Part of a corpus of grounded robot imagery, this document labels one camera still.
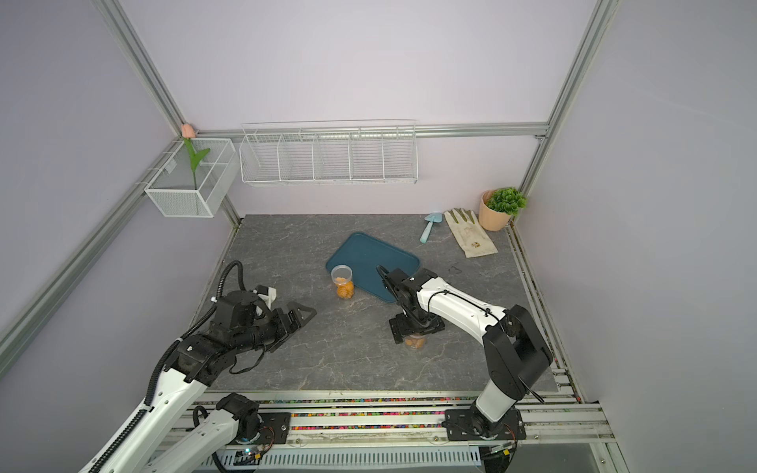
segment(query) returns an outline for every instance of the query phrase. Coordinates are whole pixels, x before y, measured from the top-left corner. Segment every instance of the white robotic arm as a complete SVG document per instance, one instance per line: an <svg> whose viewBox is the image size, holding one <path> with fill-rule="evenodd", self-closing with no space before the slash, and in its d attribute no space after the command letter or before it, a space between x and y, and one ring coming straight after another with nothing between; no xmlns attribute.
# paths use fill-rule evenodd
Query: white robotic arm
<svg viewBox="0 0 757 473"><path fill-rule="evenodd" d="M223 282L233 266L240 269L240 290L223 295ZM485 303L458 291L427 269L413 276L399 269L378 270L385 287L403 309L390 320L395 342L402 343L409 335L443 330L447 320L484 347L491 379L470 409L445 411L442 425L447 437L508 440L512 435L515 440L519 413L512 406L529 392L553 358L528 311L519 306L505 309ZM197 427L145 466L176 420L222 371L233 368L237 354L261 350L260 362L265 353L276 350L316 315L315 310L297 303L289 304L288 313L273 310L275 294L275 290L264 286L247 291L240 262L230 263L222 273L211 310L169 347L156 366L145 401L81 473L180 473L192 471L233 440L250 444L249 456L253 459L259 459L264 451L252 443L285 442L289 412L267 413L264 422L257 403L240 394L230 394L202 423L195 411ZM210 319L216 309L216 316ZM193 332L209 319L207 332L195 335ZM262 437L265 429L270 429L270 435Z"/></svg>
<svg viewBox="0 0 757 473"><path fill-rule="evenodd" d="M526 309L494 306L447 284L427 269L408 276L399 269L377 268L384 286L397 298L403 313L390 322L394 341L444 329L442 319L468 332L484 346L491 379L467 412L446 411L450 440L472 436L492 439L515 436L506 414L519 415L513 404L521 400L549 367L553 356Z"/></svg>

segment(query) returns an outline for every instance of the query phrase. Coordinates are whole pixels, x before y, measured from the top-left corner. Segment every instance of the beige glove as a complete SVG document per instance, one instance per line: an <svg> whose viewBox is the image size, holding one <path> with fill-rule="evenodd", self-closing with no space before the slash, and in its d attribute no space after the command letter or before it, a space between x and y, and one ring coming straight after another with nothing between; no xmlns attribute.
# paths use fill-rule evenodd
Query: beige glove
<svg viewBox="0 0 757 473"><path fill-rule="evenodd" d="M457 244L466 252L466 258L494 254L497 248L486 234L472 210L452 209L444 212L444 218L455 235Z"/></svg>

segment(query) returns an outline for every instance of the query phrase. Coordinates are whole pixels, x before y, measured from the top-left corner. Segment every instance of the plastic cup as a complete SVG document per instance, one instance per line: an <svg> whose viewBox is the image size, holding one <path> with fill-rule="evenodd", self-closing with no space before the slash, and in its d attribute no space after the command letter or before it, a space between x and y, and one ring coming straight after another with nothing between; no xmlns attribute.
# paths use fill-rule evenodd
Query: plastic cup
<svg viewBox="0 0 757 473"><path fill-rule="evenodd" d="M337 286L347 284L352 281L352 269L344 264L334 266L334 269L332 269L332 281Z"/></svg>
<svg viewBox="0 0 757 473"><path fill-rule="evenodd" d="M419 351L425 346L428 335L412 334L405 337L405 347Z"/></svg>
<svg viewBox="0 0 757 473"><path fill-rule="evenodd" d="M355 285L352 284L352 269L340 264L332 269L332 281L336 284L336 295L342 299L351 299L355 294Z"/></svg>

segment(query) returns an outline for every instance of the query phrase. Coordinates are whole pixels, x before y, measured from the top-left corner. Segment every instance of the green leaf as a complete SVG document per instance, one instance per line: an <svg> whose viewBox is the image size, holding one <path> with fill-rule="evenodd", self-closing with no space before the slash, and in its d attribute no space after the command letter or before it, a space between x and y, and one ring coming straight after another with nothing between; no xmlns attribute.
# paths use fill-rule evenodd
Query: green leaf
<svg viewBox="0 0 757 473"><path fill-rule="evenodd" d="M184 138L184 146L187 148L187 153L189 153L190 160L195 155L195 146L192 144L192 140L189 138Z"/></svg>
<svg viewBox="0 0 757 473"><path fill-rule="evenodd" d="M205 148L203 150L198 151L195 153L194 156L191 154L189 155L189 163L192 165L192 172L194 172L197 169L197 166L200 165L200 161L202 161L202 158L204 158L208 153L210 153L210 148Z"/></svg>
<svg viewBox="0 0 757 473"><path fill-rule="evenodd" d="M516 215L521 207L526 204L523 194L514 187L500 188L494 191L486 206L496 212Z"/></svg>

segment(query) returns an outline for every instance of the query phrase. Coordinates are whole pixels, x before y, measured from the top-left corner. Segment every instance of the white wire basket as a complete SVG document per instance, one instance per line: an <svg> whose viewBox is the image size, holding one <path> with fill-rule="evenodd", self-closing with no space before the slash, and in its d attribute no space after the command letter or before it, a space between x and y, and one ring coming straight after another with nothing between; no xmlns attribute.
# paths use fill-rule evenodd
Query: white wire basket
<svg viewBox="0 0 757 473"><path fill-rule="evenodd" d="M249 185L415 182L415 126L387 121L392 120L372 122L379 123L374 126L333 126L344 122L299 123L305 126L298 128L290 123L243 125L241 179Z"/></svg>
<svg viewBox="0 0 757 473"><path fill-rule="evenodd" d="M189 153L182 143L145 188L164 216L212 217L239 172L236 149L227 138L194 138L196 151L209 148L192 176Z"/></svg>

